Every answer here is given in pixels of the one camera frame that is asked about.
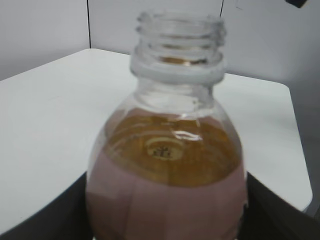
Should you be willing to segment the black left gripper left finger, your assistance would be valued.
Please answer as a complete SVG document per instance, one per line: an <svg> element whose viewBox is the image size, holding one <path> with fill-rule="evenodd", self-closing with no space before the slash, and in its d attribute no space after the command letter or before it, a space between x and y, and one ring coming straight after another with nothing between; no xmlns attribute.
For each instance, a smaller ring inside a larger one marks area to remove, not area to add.
<svg viewBox="0 0 320 240"><path fill-rule="evenodd" d="M86 211L86 175L46 207L2 233L2 240L92 240Z"/></svg>

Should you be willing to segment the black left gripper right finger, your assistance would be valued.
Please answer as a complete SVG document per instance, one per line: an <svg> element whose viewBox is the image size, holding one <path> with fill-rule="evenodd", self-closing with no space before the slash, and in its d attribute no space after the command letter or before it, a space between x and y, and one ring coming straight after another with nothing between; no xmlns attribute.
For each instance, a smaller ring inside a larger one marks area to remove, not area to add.
<svg viewBox="0 0 320 240"><path fill-rule="evenodd" d="M320 223L274 194L247 174L248 205L239 240L318 240Z"/></svg>

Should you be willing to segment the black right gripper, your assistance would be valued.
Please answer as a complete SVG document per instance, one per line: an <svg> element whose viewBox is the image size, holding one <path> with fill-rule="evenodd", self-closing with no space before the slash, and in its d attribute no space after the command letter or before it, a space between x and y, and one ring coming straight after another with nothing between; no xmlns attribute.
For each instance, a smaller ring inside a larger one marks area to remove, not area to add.
<svg viewBox="0 0 320 240"><path fill-rule="evenodd" d="M286 3L296 7L302 8L308 0L285 0Z"/></svg>

